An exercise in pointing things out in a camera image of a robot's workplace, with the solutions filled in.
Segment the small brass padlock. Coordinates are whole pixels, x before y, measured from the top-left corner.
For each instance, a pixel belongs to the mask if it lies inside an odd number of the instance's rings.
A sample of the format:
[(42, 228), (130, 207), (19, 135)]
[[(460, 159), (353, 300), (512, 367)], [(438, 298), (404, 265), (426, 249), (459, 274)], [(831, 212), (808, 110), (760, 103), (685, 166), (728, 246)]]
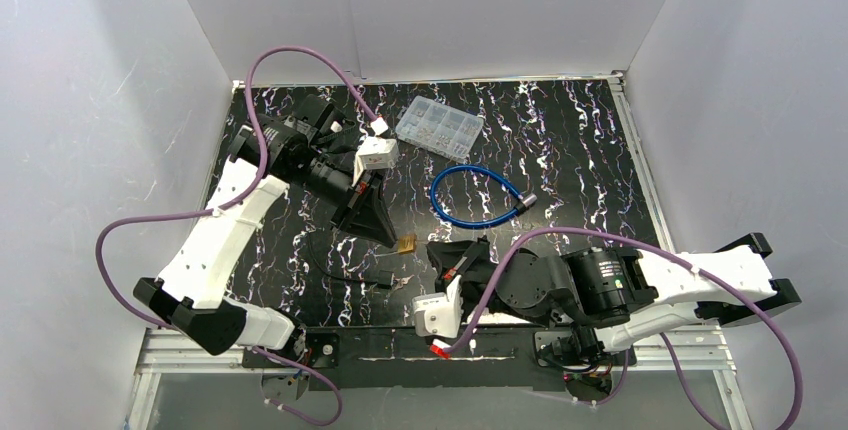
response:
[(417, 245), (418, 238), (415, 234), (403, 235), (398, 239), (396, 248), (385, 253), (385, 256), (414, 253), (417, 249)]

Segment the small silver lock key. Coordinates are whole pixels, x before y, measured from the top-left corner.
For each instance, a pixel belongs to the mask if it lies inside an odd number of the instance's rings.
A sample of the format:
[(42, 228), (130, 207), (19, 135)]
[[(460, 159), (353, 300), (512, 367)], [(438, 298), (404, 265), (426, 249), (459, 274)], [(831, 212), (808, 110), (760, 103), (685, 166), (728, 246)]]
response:
[(392, 288), (393, 289), (402, 288), (403, 286), (407, 285), (412, 279), (413, 279), (413, 276), (395, 278), (393, 280)]

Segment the black cable padlock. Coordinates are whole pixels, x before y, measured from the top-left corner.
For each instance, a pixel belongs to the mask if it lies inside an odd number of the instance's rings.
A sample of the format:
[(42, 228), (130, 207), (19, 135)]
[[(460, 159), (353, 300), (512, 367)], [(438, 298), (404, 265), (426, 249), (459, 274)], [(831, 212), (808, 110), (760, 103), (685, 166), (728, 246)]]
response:
[(329, 256), (322, 258), (318, 256), (314, 245), (315, 235), (315, 232), (310, 232), (304, 237), (304, 250), (309, 263), (324, 276), (335, 281), (374, 286), (378, 289), (391, 289), (397, 283), (395, 274), (387, 270), (356, 273), (354, 271), (344, 270), (341, 267), (332, 269), (330, 267)]

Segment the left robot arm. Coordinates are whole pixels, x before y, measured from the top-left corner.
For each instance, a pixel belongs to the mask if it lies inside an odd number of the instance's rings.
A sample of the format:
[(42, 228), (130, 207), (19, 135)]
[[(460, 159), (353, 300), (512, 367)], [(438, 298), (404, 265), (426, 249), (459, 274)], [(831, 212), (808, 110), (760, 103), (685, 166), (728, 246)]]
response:
[(384, 172), (399, 157), (396, 140), (367, 136), (352, 168), (330, 147), (345, 131), (343, 114), (309, 95), (286, 117), (261, 115), (241, 127), (228, 149), (208, 215), (156, 276), (140, 279), (136, 300), (211, 355), (261, 346), (291, 360), (307, 354), (306, 327), (277, 309), (226, 297), (227, 282), (271, 206), (292, 186), (330, 204), (333, 229), (386, 247), (398, 241), (383, 200)]

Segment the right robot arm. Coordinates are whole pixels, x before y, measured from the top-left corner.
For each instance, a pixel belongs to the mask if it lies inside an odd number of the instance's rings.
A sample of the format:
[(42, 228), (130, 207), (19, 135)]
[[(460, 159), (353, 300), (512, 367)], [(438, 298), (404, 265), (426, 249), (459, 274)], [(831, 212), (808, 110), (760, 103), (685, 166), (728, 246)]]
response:
[(435, 293), (412, 301), (418, 336), (454, 339), (482, 305), (541, 326), (569, 326), (563, 350), (579, 360), (700, 321), (757, 321), (739, 294), (770, 316), (801, 302), (790, 280), (772, 276), (760, 233), (713, 253), (682, 253), (685, 266), (632, 245), (548, 256), (520, 248), (504, 266), (490, 260), (484, 237), (426, 249), (438, 276)]

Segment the clear plastic parts box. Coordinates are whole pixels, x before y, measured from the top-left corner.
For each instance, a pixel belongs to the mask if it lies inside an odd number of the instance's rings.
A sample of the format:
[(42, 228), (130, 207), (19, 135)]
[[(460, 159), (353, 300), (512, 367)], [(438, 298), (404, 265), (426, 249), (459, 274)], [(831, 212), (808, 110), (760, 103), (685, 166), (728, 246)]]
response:
[(397, 138), (457, 163), (467, 163), (484, 118), (416, 96), (395, 126)]

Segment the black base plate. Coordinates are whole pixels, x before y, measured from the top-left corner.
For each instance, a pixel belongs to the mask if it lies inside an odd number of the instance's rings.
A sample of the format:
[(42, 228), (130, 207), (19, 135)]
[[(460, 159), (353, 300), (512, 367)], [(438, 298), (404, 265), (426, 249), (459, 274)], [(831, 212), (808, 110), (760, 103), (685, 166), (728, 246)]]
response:
[(276, 356), (328, 377), (340, 389), (530, 387), (566, 388), (564, 371), (539, 359), (537, 349), (570, 335), (527, 325), (482, 326), (468, 347), (445, 358), (411, 327), (313, 327)]

